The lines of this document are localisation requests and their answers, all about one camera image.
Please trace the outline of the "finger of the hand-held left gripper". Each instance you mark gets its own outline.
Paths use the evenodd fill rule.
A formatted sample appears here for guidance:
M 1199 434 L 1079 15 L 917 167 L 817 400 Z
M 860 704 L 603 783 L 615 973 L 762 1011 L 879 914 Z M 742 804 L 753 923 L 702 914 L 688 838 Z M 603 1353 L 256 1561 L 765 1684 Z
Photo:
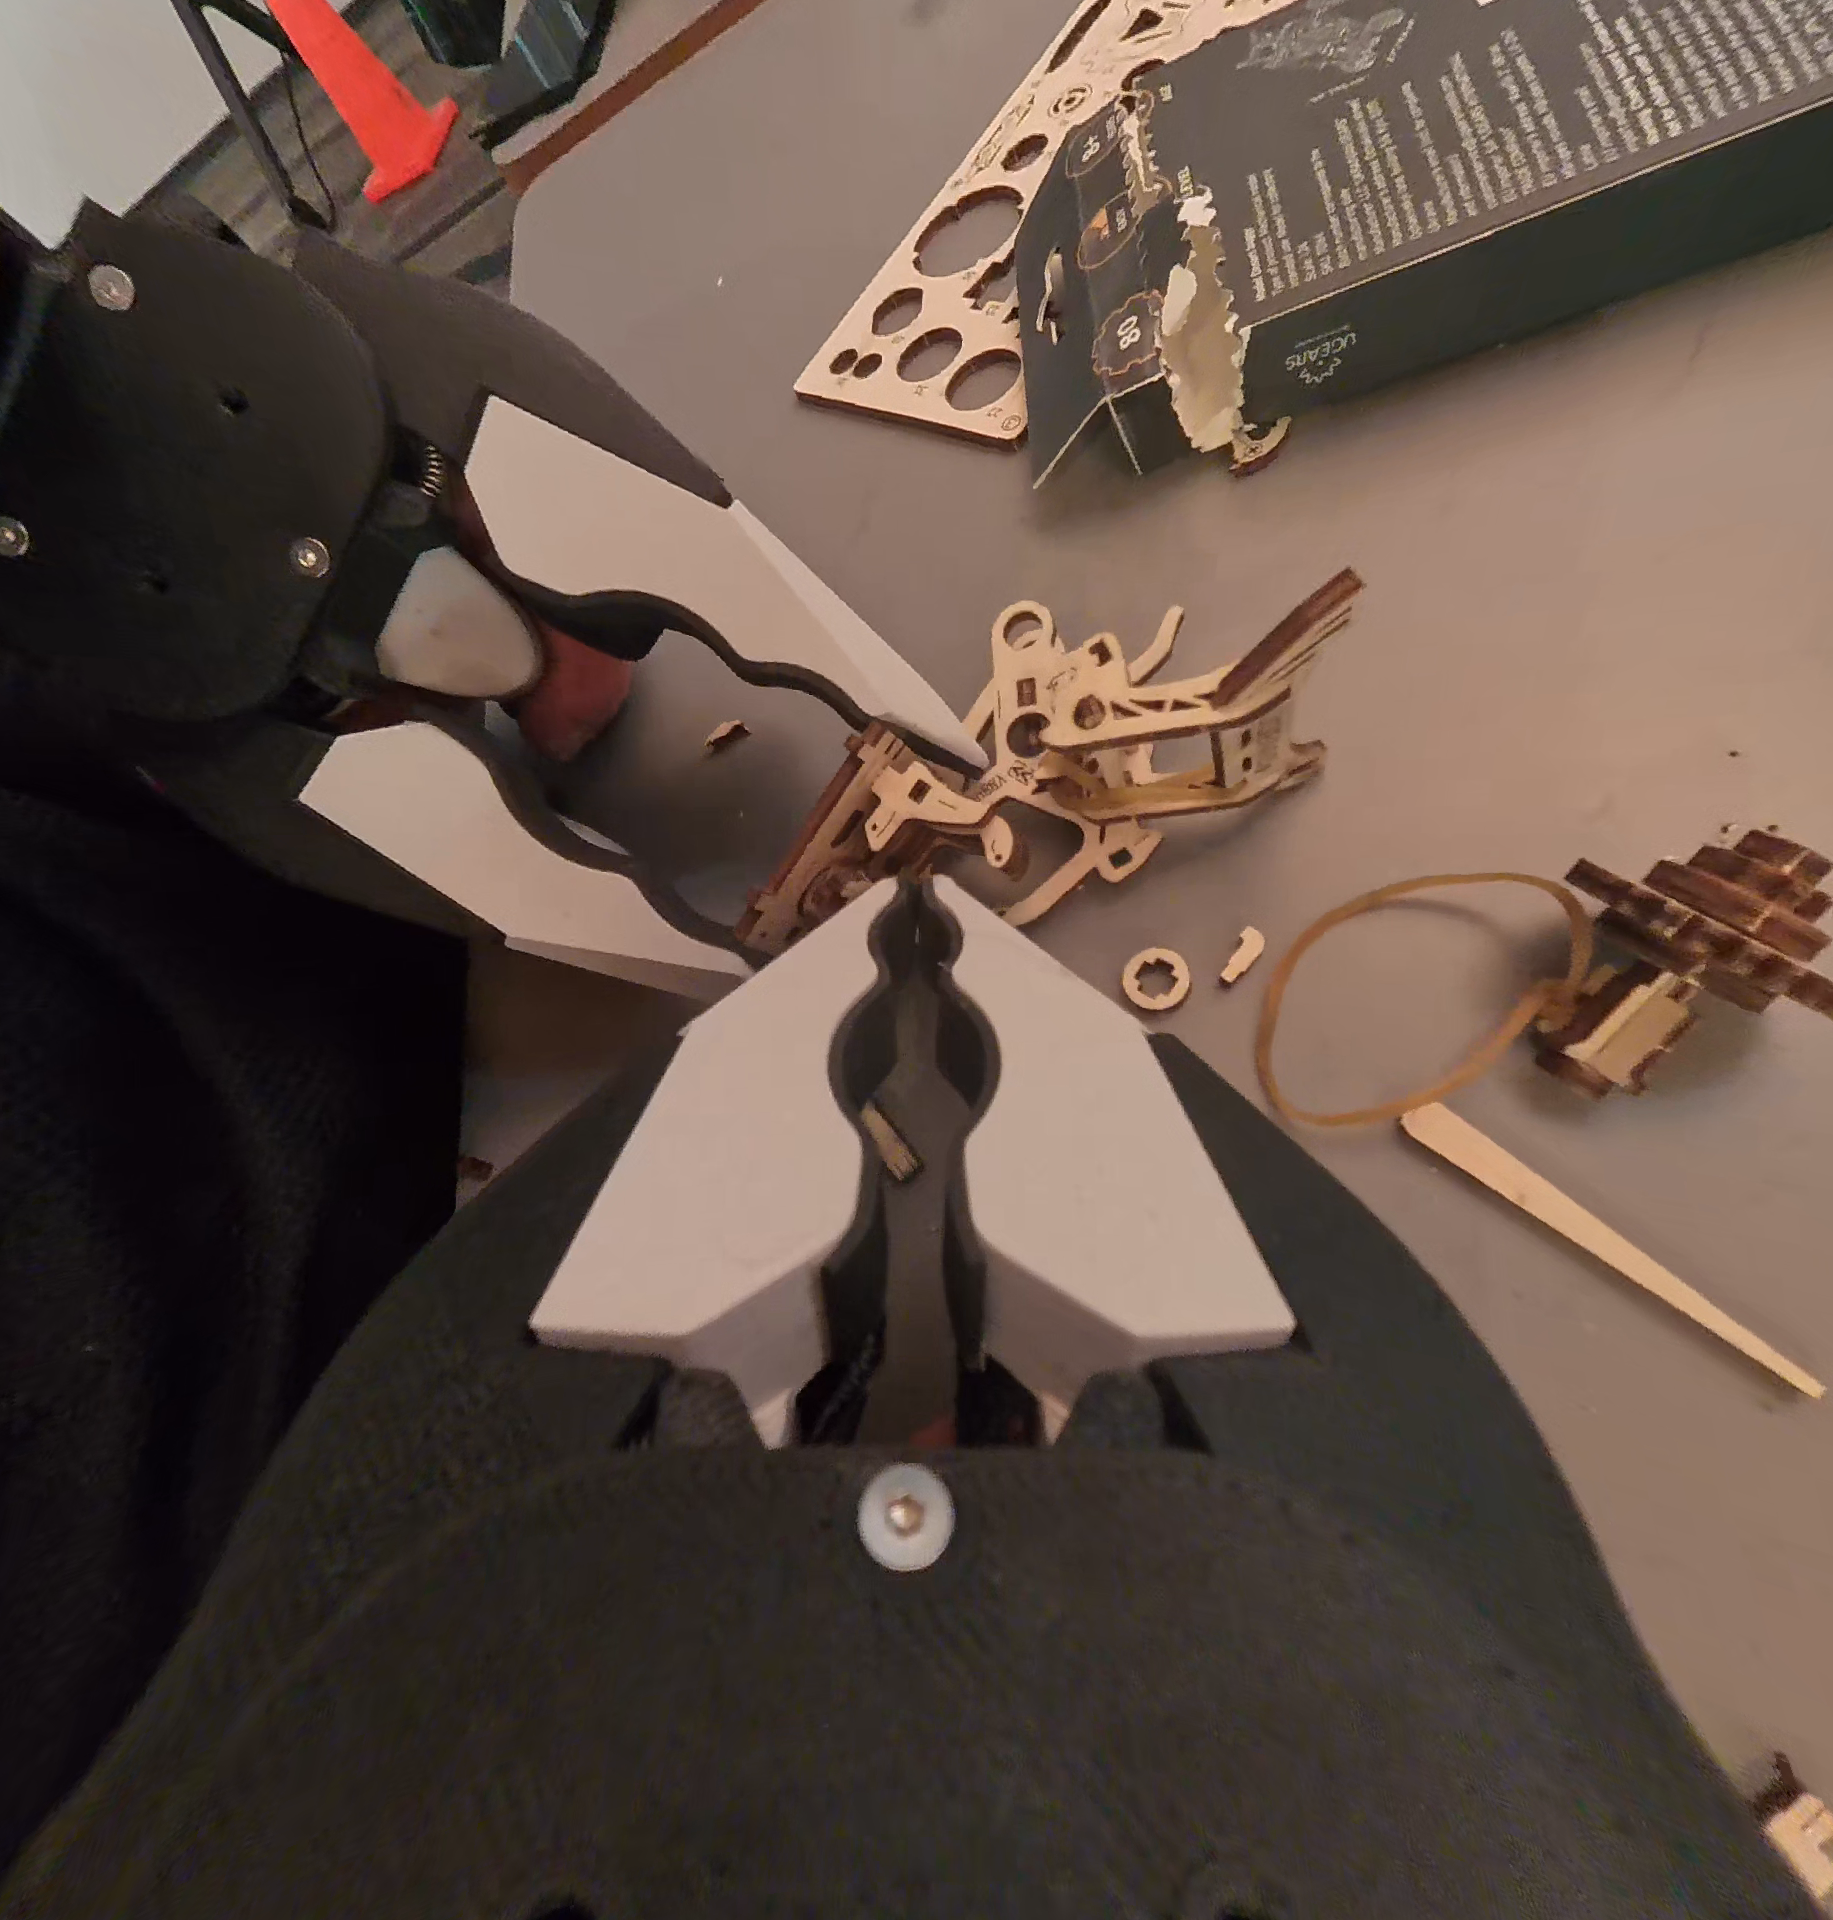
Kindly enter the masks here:
M 736 937 L 558 816 L 486 735 L 442 717 L 334 736 L 302 804 L 510 950 L 689 1001 L 752 976 Z
M 920 754 L 985 767 L 929 682 L 741 502 L 718 506 L 503 396 L 482 405 L 465 486 L 499 569 L 566 632 L 642 621 L 746 684 L 803 690 Z

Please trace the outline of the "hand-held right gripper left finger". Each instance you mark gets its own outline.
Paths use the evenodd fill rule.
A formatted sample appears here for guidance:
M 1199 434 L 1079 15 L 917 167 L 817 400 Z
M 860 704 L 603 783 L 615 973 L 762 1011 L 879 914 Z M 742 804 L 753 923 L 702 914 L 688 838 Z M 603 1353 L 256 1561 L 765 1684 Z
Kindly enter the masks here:
M 689 1020 L 568 1240 L 529 1332 L 720 1373 L 781 1446 L 801 1390 L 860 1334 L 826 1270 L 885 1164 L 862 1120 L 895 1058 L 907 888 L 879 880 Z

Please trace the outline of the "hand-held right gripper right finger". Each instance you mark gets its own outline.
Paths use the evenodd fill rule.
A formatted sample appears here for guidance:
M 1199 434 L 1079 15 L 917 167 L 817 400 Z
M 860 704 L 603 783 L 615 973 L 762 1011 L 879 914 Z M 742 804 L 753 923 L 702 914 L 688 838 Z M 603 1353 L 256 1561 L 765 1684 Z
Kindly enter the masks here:
M 955 880 L 929 898 L 988 1067 L 962 1140 L 978 1346 L 1046 1441 L 1097 1373 L 1286 1344 L 1294 1311 L 1152 1033 Z

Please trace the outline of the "wooden buggy model assembly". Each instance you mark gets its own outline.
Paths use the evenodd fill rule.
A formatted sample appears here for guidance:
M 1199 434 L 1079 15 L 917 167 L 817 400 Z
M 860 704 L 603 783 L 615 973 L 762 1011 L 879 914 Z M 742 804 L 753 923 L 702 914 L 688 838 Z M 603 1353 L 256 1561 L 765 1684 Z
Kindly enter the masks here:
M 965 719 L 990 767 L 948 774 L 881 720 L 853 733 L 776 872 L 749 894 L 736 942 L 772 959 L 877 880 L 927 877 L 948 852 L 975 852 L 1015 877 L 1029 852 L 1013 809 L 1075 834 L 1067 859 L 995 908 L 1026 928 L 1086 880 L 1137 872 L 1162 841 L 1162 821 L 1236 811 L 1297 788 L 1326 750 L 1294 739 L 1296 699 L 1359 591 L 1359 575 L 1343 568 L 1241 658 L 1170 682 L 1157 673 L 1180 635 L 1180 606 L 1136 655 L 1110 632 L 1064 644 L 1039 601 L 1008 606 L 992 624 L 990 678 Z

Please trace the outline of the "person's left hand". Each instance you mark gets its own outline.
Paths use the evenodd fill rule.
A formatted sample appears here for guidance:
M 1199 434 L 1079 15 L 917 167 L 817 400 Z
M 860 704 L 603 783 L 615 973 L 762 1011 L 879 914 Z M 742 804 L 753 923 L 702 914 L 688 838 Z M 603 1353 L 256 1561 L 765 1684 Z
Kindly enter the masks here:
M 626 705 L 637 666 L 545 624 L 535 626 L 537 675 L 503 702 L 537 754 L 568 763 L 591 746 Z

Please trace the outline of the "laser-cut plywood part sheet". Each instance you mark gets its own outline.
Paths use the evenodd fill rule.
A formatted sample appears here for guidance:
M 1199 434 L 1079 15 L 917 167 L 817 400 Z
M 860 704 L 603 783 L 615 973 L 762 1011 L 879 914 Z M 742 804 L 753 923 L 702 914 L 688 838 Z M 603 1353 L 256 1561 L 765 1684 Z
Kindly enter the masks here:
M 1074 5 L 797 375 L 794 395 L 980 443 L 1021 443 L 1022 214 L 1074 127 L 1113 107 L 1136 74 L 1199 47 L 1221 25 L 1222 5 L 1207 2 Z

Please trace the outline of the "orange-red plastic item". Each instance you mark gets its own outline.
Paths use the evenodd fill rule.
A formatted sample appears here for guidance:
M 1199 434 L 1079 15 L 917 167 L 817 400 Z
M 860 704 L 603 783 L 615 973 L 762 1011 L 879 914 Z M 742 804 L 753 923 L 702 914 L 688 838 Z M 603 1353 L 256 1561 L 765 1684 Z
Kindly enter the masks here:
M 263 6 L 368 160 L 364 197 L 381 204 L 427 180 L 456 127 L 456 102 L 426 107 L 331 2 Z

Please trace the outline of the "person's dark clothing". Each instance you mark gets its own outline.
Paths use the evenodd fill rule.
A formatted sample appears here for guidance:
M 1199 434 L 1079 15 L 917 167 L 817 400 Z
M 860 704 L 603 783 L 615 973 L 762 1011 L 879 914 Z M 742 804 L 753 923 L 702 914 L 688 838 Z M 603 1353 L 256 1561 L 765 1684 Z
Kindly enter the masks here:
M 267 877 L 0 647 L 0 1881 L 448 1221 L 462 941 Z

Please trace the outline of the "pointed pale wooden stick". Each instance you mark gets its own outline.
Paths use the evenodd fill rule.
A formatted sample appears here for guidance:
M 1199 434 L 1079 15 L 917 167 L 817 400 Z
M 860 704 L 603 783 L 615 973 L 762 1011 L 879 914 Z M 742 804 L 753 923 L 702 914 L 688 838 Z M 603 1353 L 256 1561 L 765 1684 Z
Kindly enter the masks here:
M 1731 1352 L 1762 1366 L 1784 1387 L 1811 1402 L 1820 1402 L 1825 1395 L 1822 1380 L 1804 1365 L 1782 1353 L 1763 1336 L 1745 1330 L 1742 1320 L 1711 1303 L 1697 1288 L 1669 1271 L 1660 1260 L 1653 1260 L 1596 1211 L 1567 1195 L 1540 1172 L 1509 1153 L 1498 1140 L 1481 1133 L 1446 1106 L 1437 1100 L 1418 1106 L 1398 1115 L 1398 1128 L 1437 1161 L 1472 1178 L 1479 1187 L 1510 1202 L 1543 1229 L 1567 1239 L 1613 1273 L 1646 1292 L 1653 1300 L 1664 1303 Z

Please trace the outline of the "stepped wooden gear stack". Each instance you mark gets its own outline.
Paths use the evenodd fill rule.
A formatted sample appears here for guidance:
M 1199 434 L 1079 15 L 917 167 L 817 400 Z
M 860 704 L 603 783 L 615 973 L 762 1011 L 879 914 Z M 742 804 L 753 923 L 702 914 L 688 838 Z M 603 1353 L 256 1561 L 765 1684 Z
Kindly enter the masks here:
M 1596 963 L 1558 1015 L 1533 1026 L 1533 1061 L 1584 1098 L 1641 1094 L 1709 1001 L 1762 1015 L 1784 1001 L 1833 1020 L 1833 860 L 1770 827 L 1660 859 L 1628 879 L 1577 859 L 1563 880 L 1597 906 Z

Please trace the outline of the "black cardboard box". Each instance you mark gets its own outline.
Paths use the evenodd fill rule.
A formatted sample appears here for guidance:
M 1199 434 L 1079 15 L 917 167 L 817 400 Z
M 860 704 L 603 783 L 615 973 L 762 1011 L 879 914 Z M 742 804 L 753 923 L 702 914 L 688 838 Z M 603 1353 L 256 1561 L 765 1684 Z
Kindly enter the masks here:
M 1289 5 L 1071 129 L 1031 482 L 1143 472 L 1833 227 L 1833 2 Z

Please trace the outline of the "small wooden frame part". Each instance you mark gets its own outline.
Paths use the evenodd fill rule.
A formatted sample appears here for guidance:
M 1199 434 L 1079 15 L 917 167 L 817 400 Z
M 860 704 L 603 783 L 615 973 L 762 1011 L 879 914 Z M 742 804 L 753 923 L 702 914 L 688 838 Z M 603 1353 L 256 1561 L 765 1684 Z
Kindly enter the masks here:
M 1745 1789 L 1752 1822 L 1791 1866 L 1818 1907 L 1833 1897 L 1833 1811 L 1794 1770 L 1786 1751 L 1770 1751 L 1762 1777 Z

